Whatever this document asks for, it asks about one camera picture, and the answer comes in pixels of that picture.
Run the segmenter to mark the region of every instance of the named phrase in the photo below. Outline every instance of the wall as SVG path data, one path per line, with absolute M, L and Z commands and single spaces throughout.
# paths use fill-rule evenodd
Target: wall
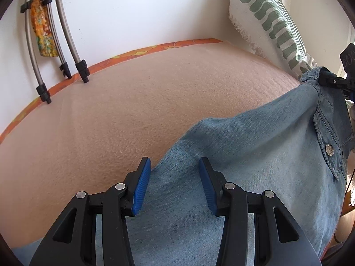
M 290 15 L 317 64 L 341 74 L 339 55 L 354 42 L 354 29 L 338 1 L 291 0 Z
M 228 19 L 228 1 L 63 0 L 63 4 L 80 58 L 90 66 L 133 49 L 189 39 L 213 37 L 249 49 Z M 0 133 L 37 97 L 24 15 L 19 13 L 23 2 L 14 0 L 0 21 Z M 64 56 L 74 73 L 55 2 L 52 6 Z M 47 88 L 63 80 L 59 59 L 43 58 L 37 49 L 35 52 Z

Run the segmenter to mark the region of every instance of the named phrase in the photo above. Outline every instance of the shirt pocket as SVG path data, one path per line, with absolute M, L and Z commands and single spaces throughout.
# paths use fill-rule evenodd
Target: shirt pocket
M 316 110 L 313 115 L 313 123 L 317 132 L 319 146 L 323 157 L 330 168 L 335 179 L 339 180 L 340 174 L 344 177 L 343 153 L 340 148 L 339 140 L 323 115 Z

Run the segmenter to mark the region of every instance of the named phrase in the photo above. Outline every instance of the green striped fabric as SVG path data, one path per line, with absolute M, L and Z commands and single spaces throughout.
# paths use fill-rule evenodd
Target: green striped fabric
M 234 9 L 237 9 L 236 7 L 242 7 L 241 4 L 246 4 L 250 11 L 250 13 L 246 13 L 246 15 L 254 16 L 254 21 L 249 21 L 260 23 L 262 25 L 262 29 L 265 31 L 264 35 L 268 35 L 274 42 L 274 47 L 278 49 L 280 56 L 282 56 L 285 62 L 287 62 L 289 69 L 294 76 L 298 77 L 300 74 L 316 66 L 314 59 L 306 53 L 305 45 L 296 25 L 292 21 L 284 5 L 279 0 L 237 1 L 240 5 L 234 5 Z M 241 19 L 244 19 L 244 17 L 240 17 L 240 13 L 235 16 L 238 17 L 238 22 L 240 22 Z M 253 37 L 249 30 L 250 27 L 253 27 L 253 25 L 244 25 L 244 27 L 238 25 L 238 28 L 244 28 L 242 31 L 244 34 L 248 33 L 251 36 L 250 40 L 253 40 L 258 44 L 257 37 L 260 34 L 258 33 L 258 35 L 254 35 L 255 37 Z M 261 49 L 264 53 L 267 52 L 267 49 L 263 49 L 262 47 Z

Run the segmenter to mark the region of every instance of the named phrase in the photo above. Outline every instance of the ribbed blue pad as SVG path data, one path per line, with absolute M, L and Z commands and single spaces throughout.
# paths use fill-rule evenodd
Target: ribbed blue pad
M 137 183 L 137 187 L 134 190 L 132 206 L 133 215 L 137 215 L 143 205 L 144 196 L 146 194 L 150 178 L 151 167 L 150 159 L 148 159 L 143 167 L 143 171 Z
M 200 178 L 201 178 L 203 190 L 205 191 L 205 196 L 206 196 L 208 208 L 212 211 L 212 213 L 214 215 L 216 215 L 216 213 L 217 213 L 217 195 L 216 195 L 216 192 L 214 191 L 211 179 L 209 178 L 209 175 L 207 173 L 207 169 L 206 169 L 202 159 L 200 159 L 200 161 L 199 161 L 199 172 L 200 172 Z

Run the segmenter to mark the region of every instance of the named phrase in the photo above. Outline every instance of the orange trim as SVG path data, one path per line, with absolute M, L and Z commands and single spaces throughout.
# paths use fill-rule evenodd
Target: orange trim
M 147 48 L 142 48 L 142 49 L 137 49 L 133 50 L 118 56 L 115 56 L 113 58 L 107 59 L 103 62 L 97 63 L 95 65 L 92 65 L 89 67 L 90 73 L 94 74 L 102 69 L 108 68 L 110 66 L 116 65 L 118 63 L 121 63 L 123 61 L 127 61 L 130 59 L 134 59 L 137 57 L 141 57 L 147 54 L 151 53 L 156 53 L 160 51 L 164 51 L 167 49 L 172 49 L 172 48 L 179 48 L 179 47 L 185 47 L 185 46 L 190 46 L 190 45 L 197 45 L 197 44 L 209 44 L 209 43 L 219 43 L 221 42 L 220 40 L 217 39 L 198 39 L 198 40 L 187 40 L 187 41 L 180 41 L 180 42 L 172 42 L 172 43 L 166 43 L 166 44 L 161 44 L 161 45 L 156 45 L 156 46 L 151 46 Z M 72 76 L 70 80 L 66 79 L 64 81 L 61 81 L 60 83 L 54 85 L 52 88 L 50 88 L 48 91 L 51 94 L 51 96 L 54 96 L 56 93 L 58 93 L 60 90 L 64 89 L 65 87 L 69 86 L 70 84 L 73 84 L 75 81 L 80 80 L 79 73 L 76 73 Z M 21 111 L 20 114 L 16 116 L 16 118 L 6 127 L 3 133 L 0 135 L 0 144 L 4 141 L 5 137 L 29 114 L 31 113 L 34 109 L 36 109 L 39 105 L 42 104 L 42 101 L 40 98 L 36 98 L 33 100 L 25 109 Z

